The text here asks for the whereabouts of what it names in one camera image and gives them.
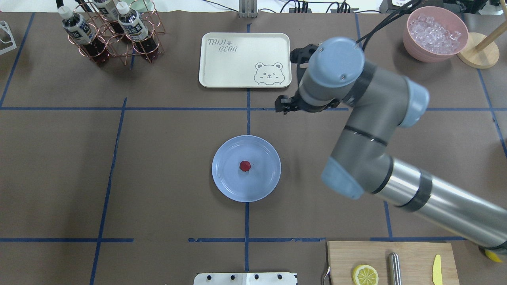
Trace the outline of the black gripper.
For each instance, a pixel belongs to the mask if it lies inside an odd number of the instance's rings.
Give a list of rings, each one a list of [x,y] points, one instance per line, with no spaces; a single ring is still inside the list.
[[[310,57],[316,52],[317,48],[317,45],[309,44],[306,47],[295,48],[290,52],[290,61],[296,64],[297,83],[301,83],[302,77],[306,71],[306,67],[302,67],[302,64],[309,63]],[[295,95],[290,98],[284,95],[277,97],[275,100],[275,112],[283,112],[285,115],[288,112],[299,110],[306,112],[322,112],[328,108],[336,108],[339,104],[337,99],[333,99],[325,105],[310,105],[302,99],[299,91],[296,91]]]

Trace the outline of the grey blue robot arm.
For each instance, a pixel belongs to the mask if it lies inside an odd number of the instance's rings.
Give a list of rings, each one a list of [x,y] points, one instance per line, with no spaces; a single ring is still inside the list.
[[[396,128],[425,113],[429,91],[366,60],[358,43],[334,37],[294,49],[299,86],[279,96],[277,112],[321,112],[340,103],[352,111],[322,181],[350,199],[364,193],[414,213],[497,255],[506,254],[506,210],[386,153]]]

